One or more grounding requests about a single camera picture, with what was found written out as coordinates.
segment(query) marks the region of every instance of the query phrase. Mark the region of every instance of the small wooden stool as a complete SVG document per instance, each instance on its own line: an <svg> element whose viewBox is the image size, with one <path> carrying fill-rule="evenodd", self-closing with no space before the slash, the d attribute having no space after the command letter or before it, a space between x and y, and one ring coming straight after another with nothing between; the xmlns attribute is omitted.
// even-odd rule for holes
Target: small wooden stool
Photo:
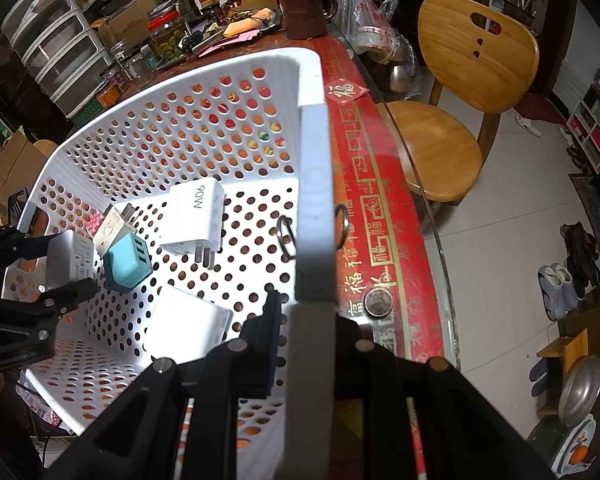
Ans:
<svg viewBox="0 0 600 480"><path fill-rule="evenodd" d="M589 355L589 337L587 329L584 329L576 337L558 338L536 354L538 357L549 357L560 359L562 369L562 382L564 382L569 370L573 364L583 356ZM547 399L547 402L541 408L538 408L538 415L558 415L558 402L560 397Z"/></svg>

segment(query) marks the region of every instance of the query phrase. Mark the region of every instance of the metal ring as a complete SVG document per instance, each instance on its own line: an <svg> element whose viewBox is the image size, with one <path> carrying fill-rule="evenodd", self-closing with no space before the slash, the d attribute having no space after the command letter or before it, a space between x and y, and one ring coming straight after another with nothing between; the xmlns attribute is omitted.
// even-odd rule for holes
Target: metal ring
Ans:
<svg viewBox="0 0 600 480"><path fill-rule="evenodd" d="M344 206L344 204L338 204L336 206L336 218L338 217L338 213L340 211L342 211L342 234L340 235L340 241L336 246L337 251L344 247L344 243L347 241L347 236L349 236L350 228L349 211L347 211L347 208Z"/></svg>
<svg viewBox="0 0 600 480"><path fill-rule="evenodd" d="M294 232L291 230L291 218L289 218L288 216L285 215L280 215L278 217L278 223L276 224L276 235L278 236L278 244L280 245L280 249L282 250L282 253L289 258L290 260L295 260L296 259L296 255L294 254L293 256L291 254L289 254L289 252L286 250L286 244L283 241L283 235L282 235L282 223L284 222L284 224L286 225L286 230L289 232L289 238L291 238L291 243L294 245L294 247L296 248L296 253L298 253L298 248L296 247L296 237L294 236Z"/></svg>

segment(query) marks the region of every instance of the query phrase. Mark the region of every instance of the white plastic basket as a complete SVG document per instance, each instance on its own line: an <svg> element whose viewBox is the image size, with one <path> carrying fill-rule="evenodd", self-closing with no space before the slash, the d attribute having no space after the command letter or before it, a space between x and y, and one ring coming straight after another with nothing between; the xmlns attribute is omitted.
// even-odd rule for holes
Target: white plastic basket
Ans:
<svg viewBox="0 0 600 480"><path fill-rule="evenodd" d="M87 124L49 159L19 228L28 228L37 207L49 216L48 234L72 229L88 236L94 209L131 203L132 222L154 264L135 291L119 294L105 288L96 256L97 295L59 322L56 356L27 370L76 433L150 364L142 340L161 285L172 283L232 308L228 338L239 334L247 316L262 312L270 288L283 295L283 313L298 301L334 300L333 187L322 85L320 59L307 49L237 57L140 92ZM222 249L211 270L192 256L161 251L158 240L169 187L207 175L226 192ZM276 219L282 214L296 230L296 260L284 257L278 245ZM10 266L3 297L32 301L45 283L45 265L40 258L31 273ZM243 478L245 469L270 476L276 460L267 464L261 457L266 452L277 459L282 452L289 327L281 327L272 396L243 400L238 411L238 438L250 441L238 453Z"/></svg>

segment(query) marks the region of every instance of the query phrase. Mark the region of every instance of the coin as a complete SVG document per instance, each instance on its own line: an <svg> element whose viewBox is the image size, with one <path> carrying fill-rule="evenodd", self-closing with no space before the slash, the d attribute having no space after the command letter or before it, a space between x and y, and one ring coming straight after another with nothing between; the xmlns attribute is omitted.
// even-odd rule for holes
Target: coin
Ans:
<svg viewBox="0 0 600 480"><path fill-rule="evenodd" d="M385 288L372 288L365 296L365 310L372 317L384 317L393 307L394 298Z"/></svg>

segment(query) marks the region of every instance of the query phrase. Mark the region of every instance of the chair backrest hole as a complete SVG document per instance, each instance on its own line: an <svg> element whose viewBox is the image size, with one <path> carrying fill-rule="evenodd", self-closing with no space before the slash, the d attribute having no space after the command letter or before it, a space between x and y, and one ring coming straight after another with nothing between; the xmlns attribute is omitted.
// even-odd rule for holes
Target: chair backrest hole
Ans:
<svg viewBox="0 0 600 480"><path fill-rule="evenodd" d="M479 27L482 30L487 29L487 22L488 22L487 20L488 19L484 14L481 14L480 12L472 12L470 17L471 17L472 23L476 27ZM490 32L491 34L493 34L494 36L497 36L501 33L502 28L500 27L499 23L491 20L491 25L489 26L487 31Z"/></svg>

